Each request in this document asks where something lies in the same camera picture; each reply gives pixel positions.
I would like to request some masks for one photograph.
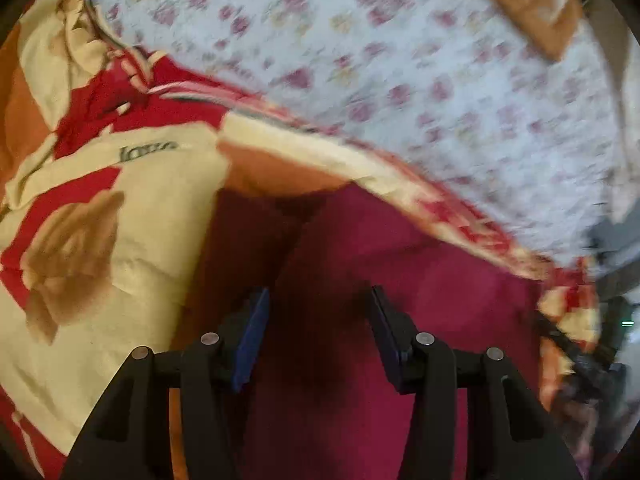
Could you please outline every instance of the bed sheet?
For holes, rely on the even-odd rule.
[[[619,124],[586,22],[549,63],[492,0],[95,0],[125,41],[398,154],[568,264]]]

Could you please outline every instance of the silver rivet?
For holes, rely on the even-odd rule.
[[[218,341],[220,341],[220,336],[215,332],[207,332],[206,334],[202,334],[200,338],[200,342],[203,345],[215,345]]]
[[[434,336],[431,335],[429,332],[420,332],[415,337],[415,340],[421,345],[429,346],[429,345],[432,345],[434,341],[436,341],[436,338],[434,338]]]
[[[140,359],[144,359],[148,355],[149,348],[147,348],[146,346],[136,346],[133,349],[133,352],[131,352],[131,357],[133,357],[137,361],[140,361]]]
[[[496,348],[495,346],[489,348],[486,351],[486,354],[488,355],[489,359],[492,359],[493,361],[500,361],[504,357],[504,353],[502,352],[502,350]]]

